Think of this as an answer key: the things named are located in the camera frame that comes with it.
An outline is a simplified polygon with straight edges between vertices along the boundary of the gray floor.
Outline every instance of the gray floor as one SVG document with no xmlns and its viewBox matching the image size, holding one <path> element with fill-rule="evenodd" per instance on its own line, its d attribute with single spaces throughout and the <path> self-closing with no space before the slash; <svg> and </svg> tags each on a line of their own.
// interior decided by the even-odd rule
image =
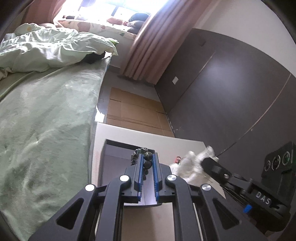
<svg viewBox="0 0 296 241">
<path fill-rule="evenodd" d="M 111 88 L 115 87 L 148 99 L 160 101 L 152 84 L 129 80 L 120 74 L 108 70 L 105 74 L 98 101 L 96 121 L 106 123 Z"/>
</svg>

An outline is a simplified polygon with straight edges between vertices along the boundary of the blue clip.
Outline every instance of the blue clip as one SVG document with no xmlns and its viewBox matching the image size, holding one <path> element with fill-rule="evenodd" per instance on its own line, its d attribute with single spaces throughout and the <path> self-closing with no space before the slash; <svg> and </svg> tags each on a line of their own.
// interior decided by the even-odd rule
<svg viewBox="0 0 296 241">
<path fill-rule="evenodd" d="M 248 213 L 251 209 L 252 209 L 253 207 L 250 205 L 250 204 L 248 204 L 245 208 L 244 208 L 244 213 Z"/>
</svg>

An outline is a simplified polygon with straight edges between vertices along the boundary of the white light switch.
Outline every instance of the white light switch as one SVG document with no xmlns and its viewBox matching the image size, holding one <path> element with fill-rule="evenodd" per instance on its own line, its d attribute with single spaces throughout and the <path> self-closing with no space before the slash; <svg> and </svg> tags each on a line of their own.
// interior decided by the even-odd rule
<svg viewBox="0 0 296 241">
<path fill-rule="evenodd" d="M 177 83 L 178 80 L 179 80 L 179 79 L 177 78 L 177 76 L 175 76 L 174 79 L 173 79 L 173 84 L 175 85 L 175 84 Z"/>
</svg>

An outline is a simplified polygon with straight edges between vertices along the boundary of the flattened cardboard box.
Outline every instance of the flattened cardboard box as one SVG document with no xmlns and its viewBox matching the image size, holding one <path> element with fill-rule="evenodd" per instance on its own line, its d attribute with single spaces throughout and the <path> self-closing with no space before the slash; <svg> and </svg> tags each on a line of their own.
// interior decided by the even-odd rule
<svg viewBox="0 0 296 241">
<path fill-rule="evenodd" d="M 174 137 L 160 102 L 111 88 L 107 124 Z"/>
</svg>

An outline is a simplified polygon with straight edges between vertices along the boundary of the brown curtain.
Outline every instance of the brown curtain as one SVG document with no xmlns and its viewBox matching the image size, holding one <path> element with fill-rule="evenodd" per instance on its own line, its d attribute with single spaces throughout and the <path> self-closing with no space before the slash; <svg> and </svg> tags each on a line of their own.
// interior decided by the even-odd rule
<svg viewBox="0 0 296 241">
<path fill-rule="evenodd" d="M 142 26 L 120 73 L 156 84 L 211 0 L 168 0 Z"/>
<path fill-rule="evenodd" d="M 35 0 L 29 7 L 23 23 L 54 23 L 66 0 Z"/>
</svg>

